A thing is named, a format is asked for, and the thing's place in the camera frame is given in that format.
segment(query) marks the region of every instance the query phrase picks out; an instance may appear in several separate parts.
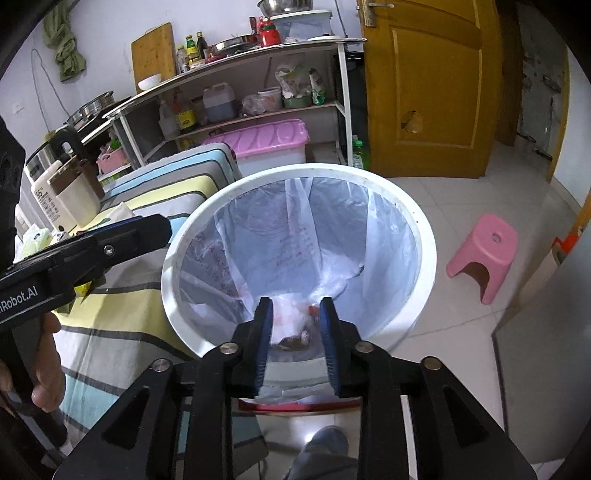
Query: bowl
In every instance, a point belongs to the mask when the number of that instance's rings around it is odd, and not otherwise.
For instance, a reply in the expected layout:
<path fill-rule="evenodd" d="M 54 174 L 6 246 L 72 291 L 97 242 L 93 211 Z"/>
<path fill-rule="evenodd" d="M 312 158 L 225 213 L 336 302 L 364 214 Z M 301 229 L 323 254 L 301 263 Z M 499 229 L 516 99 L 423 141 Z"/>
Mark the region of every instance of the bowl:
<path fill-rule="evenodd" d="M 154 88 L 160 82 L 162 82 L 162 74 L 157 73 L 156 75 L 152 75 L 151 77 L 148 77 L 142 80 L 141 82 L 138 82 L 138 87 L 140 90 L 146 91 L 150 90 L 151 88 Z"/>
<path fill-rule="evenodd" d="M 265 17 L 271 18 L 275 15 L 312 10 L 314 2 L 313 0 L 261 0 L 257 6 Z"/>

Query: white bowl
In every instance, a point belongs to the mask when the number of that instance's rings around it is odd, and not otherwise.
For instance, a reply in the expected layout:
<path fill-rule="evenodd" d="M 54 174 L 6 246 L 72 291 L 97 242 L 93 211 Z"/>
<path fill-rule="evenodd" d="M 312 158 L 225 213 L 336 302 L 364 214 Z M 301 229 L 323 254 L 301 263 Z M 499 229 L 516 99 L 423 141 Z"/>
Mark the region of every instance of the white bowl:
<path fill-rule="evenodd" d="M 140 90 L 150 90 L 151 88 L 154 88 L 156 85 L 158 85 L 160 82 L 162 82 L 162 74 L 157 73 L 156 75 L 152 75 L 151 77 L 148 77 L 142 80 L 141 82 L 138 82 L 138 87 L 140 88 Z"/>

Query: screw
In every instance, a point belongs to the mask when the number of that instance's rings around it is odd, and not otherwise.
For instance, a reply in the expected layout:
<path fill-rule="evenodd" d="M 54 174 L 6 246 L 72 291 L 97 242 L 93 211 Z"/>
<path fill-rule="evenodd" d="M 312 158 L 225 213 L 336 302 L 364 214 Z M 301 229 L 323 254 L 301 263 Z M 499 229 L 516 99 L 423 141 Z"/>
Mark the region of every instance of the screw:
<path fill-rule="evenodd" d="M 426 357 L 426 359 L 423 360 L 423 363 L 428 370 L 439 370 L 441 368 L 441 362 L 434 356 Z"/>
<path fill-rule="evenodd" d="M 226 342 L 220 345 L 220 351 L 224 355 L 232 355 L 238 351 L 238 345 L 234 342 Z"/>
<path fill-rule="evenodd" d="M 374 351 L 374 345 L 373 343 L 362 340 L 361 342 L 358 342 L 357 345 L 355 345 L 355 350 L 357 350 L 359 353 L 370 353 Z"/>
<path fill-rule="evenodd" d="M 152 364 L 152 370 L 157 372 L 166 372 L 170 368 L 170 360 L 168 358 L 158 358 Z"/>

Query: blue gripper pad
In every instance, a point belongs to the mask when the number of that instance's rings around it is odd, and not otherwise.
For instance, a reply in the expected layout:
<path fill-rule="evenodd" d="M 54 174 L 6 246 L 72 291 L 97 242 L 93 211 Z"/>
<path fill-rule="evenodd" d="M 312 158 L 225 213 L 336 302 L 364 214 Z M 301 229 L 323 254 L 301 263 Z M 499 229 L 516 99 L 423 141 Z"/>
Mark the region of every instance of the blue gripper pad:
<path fill-rule="evenodd" d="M 322 338 L 322 345 L 324 346 L 330 386 L 337 396 L 340 394 L 340 376 L 334 333 L 335 329 L 338 328 L 339 317 L 336 313 L 335 304 L 332 298 L 325 297 L 320 302 L 320 336 Z"/>
<path fill-rule="evenodd" d="M 256 352 L 256 376 L 254 382 L 255 392 L 258 394 L 265 379 L 265 368 L 267 367 L 267 354 L 271 343 L 271 330 L 273 328 L 273 302 L 269 298 L 262 298 L 255 311 L 255 319 L 262 318 L 261 336 Z"/>

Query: wooden door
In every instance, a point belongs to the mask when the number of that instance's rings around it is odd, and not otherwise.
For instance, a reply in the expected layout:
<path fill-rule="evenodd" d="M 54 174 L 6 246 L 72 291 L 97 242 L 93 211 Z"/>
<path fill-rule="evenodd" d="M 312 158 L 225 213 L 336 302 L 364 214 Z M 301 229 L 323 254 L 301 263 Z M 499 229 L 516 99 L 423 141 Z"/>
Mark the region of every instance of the wooden door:
<path fill-rule="evenodd" d="M 358 1 L 368 39 L 371 170 L 484 175 L 501 86 L 494 0 L 387 0 L 391 7 L 369 7 L 375 27 L 365 26 L 369 0 Z"/>
<path fill-rule="evenodd" d="M 503 84 L 495 138 L 505 145 L 513 146 L 521 113 L 523 45 L 515 0 L 496 0 L 496 8 L 501 25 Z"/>

